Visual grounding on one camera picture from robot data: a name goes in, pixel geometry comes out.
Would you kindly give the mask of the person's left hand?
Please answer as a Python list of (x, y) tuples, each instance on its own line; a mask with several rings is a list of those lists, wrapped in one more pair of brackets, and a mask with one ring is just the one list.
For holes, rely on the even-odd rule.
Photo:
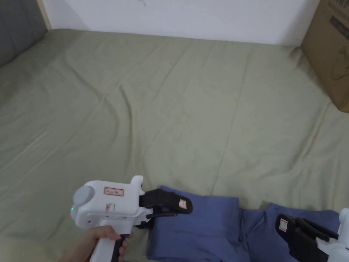
[(101, 226), (90, 228), (77, 245), (64, 254), (59, 262), (88, 262), (98, 243), (102, 238), (111, 241), (118, 241), (121, 236), (118, 235), (111, 226)]

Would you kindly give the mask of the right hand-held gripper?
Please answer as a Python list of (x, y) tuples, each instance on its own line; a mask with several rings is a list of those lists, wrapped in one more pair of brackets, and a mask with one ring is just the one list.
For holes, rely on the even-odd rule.
[(341, 210), (339, 222), (338, 233), (335, 233), (310, 220), (280, 214), (276, 231), (288, 244), (289, 254), (299, 262), (348, 262), (348, 208)]

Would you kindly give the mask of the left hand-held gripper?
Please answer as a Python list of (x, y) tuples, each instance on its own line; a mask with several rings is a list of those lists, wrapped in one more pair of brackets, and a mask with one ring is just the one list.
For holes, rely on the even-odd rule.
[(142, 184), (142, 176), (134, 176), (128, 184), (94, 180), (75, 192), (71, 217), (77, 227), (111, 226), (120, 235), (117, 241), (99, 240), (91, 262), (117, 262), (123, 241), (142, 222), (192, 213), (189, 198), (161, 188), (144, 193)]

